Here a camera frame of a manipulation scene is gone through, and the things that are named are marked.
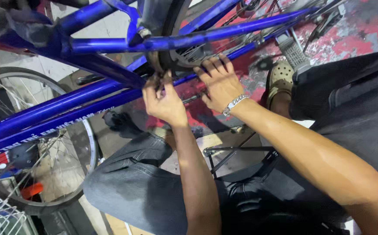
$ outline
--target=pedal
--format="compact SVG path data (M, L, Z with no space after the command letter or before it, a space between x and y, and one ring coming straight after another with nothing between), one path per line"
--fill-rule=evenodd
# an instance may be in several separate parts
M277 37L277 41L279 42L280 51L297 74L301 74L311 68L310 61L296 44L293 37L283 34Z

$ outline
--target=black pants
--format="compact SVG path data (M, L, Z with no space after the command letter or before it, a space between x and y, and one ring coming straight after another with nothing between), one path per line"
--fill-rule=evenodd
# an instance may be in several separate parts
M312 130L378 171L378 53L314 67L295 77L290 114L296 120L316 120ZM171 148L161 138L142 134L88 175L85 195L101 211L148 232L186 234L180 176L158 168L170 155ZM301 177L284 158L277 157L271 166L265 177L254 174L263 168L258 164L242 181L216 180L224 227L239 226L234 222L243 215L253 225L249 212L265 210L269 204L260 199L269 197L323 221L334 223L344 218L341 206Z

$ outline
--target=greasy hand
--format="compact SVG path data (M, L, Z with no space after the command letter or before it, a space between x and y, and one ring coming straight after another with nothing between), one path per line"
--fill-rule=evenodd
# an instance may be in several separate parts
M193 70L208 88L209 97L204 94L202 96L203 102L208 108L223 112L233 99L244 94L244 90L228 57L219 54L219 58L224 62L225 66L216 57L202 62L203 67L206 68L210 75L199 67L195 67Z
M162 92L161 86L158 91L155 90L156 81L158 81L157 76L149 78L143 88L147 114L165 120L172 127L187 126L186 109L173 87L171 72L166 72L163 77L165 93Z

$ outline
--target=left hand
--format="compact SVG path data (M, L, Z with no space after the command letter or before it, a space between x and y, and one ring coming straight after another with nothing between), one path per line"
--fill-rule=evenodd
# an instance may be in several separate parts
M143 99L147 114L165 120L172 127L185 127L188 125L185 106L173 87L171 72L167 71L163 77L165 94L162 87L155 90L156 76L147 80L143 88Z

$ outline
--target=bicycle wheel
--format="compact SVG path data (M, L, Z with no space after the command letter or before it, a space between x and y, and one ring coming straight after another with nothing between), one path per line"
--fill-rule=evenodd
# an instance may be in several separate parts
M0 68L0 120L65 93L60 84L38 72ZM30 215L50 213L79 199L85 175L97 164L97 146L87 120L56 129L0 156L1 198L10 196L11 205ZM1 178L7 176L16 179L21 194L4 187Z
M167 19L163 27L163 36L177 35L178 31L184 26L184 22L190 22L201 13L216 4L217 0L204 0L194 4L191 0L174 0L168 12ZM325 0L296 0L293 3L281 6L278 0L241 0L233 10L227 13L222 19L218 20L212 27L223 27L228 24L237 24L251 19L265 18L286 13L310 6L322 5ZM229 54L240 47L250 43L257 34L265 36L276 28L253 32L245 35L234 36L229 39L208 42L202 45L183 48L178 50L161 51L158 61L162 68L170 68L175 71L192 71L192 68L199 66L202 60L218 53Z

